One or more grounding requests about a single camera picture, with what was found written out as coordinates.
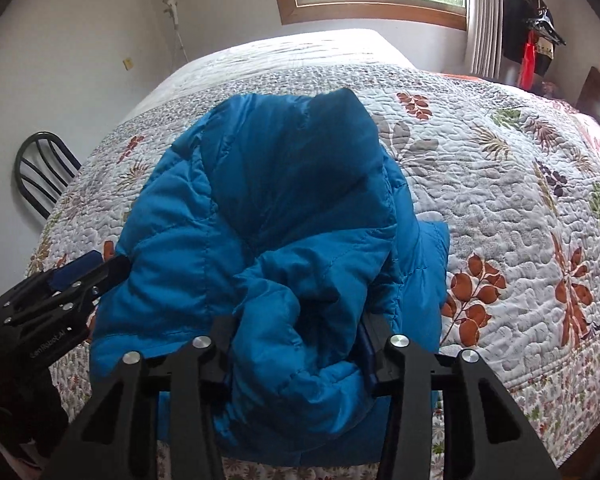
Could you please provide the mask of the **blue puffer jacket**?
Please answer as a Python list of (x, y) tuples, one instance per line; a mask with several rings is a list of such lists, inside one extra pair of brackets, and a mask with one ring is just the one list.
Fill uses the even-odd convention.
[(401, 169), (348, 89), (232, 96), (164, 153), (117, 242), (129, 277), (100, 300), (92, 382), (122, 356), (236, 332), (225, 455), (274, 466), (379, 460), (389, 402), (352, 360), (364, 312), (428, 351), (441, 336), (449, 228), (416, 217)]

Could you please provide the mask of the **coat rack with clothes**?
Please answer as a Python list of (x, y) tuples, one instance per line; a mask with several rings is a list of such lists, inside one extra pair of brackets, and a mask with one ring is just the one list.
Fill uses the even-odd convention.
[(503, 58), (519, 65), (516, 87), (527, 91), (540, 84), (556, 48), (566, 45), (544, 0), (504, 0), (502, 38)]

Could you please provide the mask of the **black metal chair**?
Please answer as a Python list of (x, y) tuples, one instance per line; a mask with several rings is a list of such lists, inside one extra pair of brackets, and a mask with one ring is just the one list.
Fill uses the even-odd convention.
[(28, 136), (18, 148), (12, 175), (20, 197), (47, 220), (81, 167), (60, 136), (41, 130)]

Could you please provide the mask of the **floral quilted bedspread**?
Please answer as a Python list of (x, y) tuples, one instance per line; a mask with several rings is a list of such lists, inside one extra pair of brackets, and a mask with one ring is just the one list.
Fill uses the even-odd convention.
[(555, 463), (600, 424), (600, 126), (504, 84), (420, 70), (370, 29), (253, 41), (166, 78), (92, 151), (45, 223), (31, 272), (114, 246), (162, 153), (236, 93), (352, 89), (451, 231), (441, 349), (477, 350)]

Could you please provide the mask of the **grey white curtain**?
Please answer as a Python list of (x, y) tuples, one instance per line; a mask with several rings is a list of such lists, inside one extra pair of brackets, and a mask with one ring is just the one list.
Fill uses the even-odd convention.
[(466, 0), (468, 73), (495, 79), (502, 57), (504, 0)]

